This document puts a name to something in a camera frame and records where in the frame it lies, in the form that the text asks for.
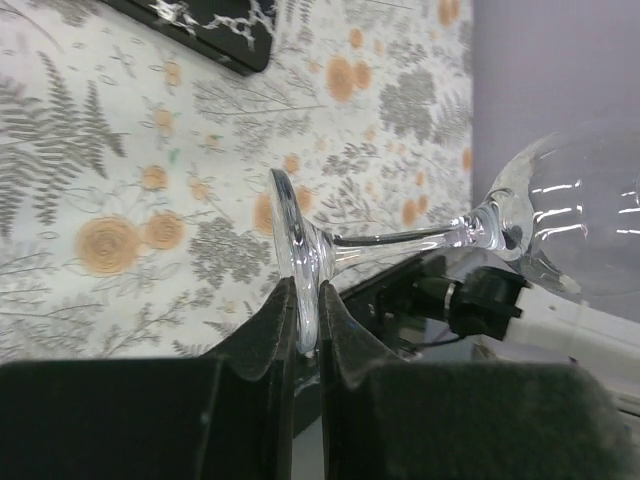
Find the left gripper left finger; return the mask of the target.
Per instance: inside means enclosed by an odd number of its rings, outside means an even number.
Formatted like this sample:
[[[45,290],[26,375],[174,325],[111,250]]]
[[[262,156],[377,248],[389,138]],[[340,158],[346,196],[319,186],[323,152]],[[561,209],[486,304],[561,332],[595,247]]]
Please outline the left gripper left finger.
[[[190,358],[17,361],[1,368],[5,479],[287,479],[296,292]]]

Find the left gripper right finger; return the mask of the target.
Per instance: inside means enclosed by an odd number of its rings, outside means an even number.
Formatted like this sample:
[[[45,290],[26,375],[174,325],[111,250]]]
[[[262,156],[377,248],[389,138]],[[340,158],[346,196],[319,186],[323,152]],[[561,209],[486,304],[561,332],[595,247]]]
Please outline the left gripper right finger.
[[[319,293],[329,479],[635,479],[606,389],[572,364],[408,362]]]

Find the clear wine glass front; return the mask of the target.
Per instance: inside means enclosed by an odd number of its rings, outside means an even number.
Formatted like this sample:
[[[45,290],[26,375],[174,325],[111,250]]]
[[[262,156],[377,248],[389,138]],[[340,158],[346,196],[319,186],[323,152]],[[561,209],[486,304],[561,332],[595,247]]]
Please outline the clear wine glass front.
[[[319,288],[343,271],[439,248],[495,253],[532,283],[571,300],[639,289],[639,124],[599,121],[535,141],[496,176],[484,200],[441,225],[343,237],[301,212],[288,175],[269,173],[279,270],[295,282],[297,348],[319,333]]]

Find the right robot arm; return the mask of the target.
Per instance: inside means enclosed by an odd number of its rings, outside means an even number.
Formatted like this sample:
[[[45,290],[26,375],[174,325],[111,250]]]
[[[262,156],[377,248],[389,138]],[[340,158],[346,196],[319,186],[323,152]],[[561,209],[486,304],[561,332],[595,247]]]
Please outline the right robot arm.
[[[523,310],[502,341],[488,337],[439,346],[433,361],[500,359],[576,363],[591,371],[622,403],[639,401],[639,325],[576,305],[533,286],[516,302]]]

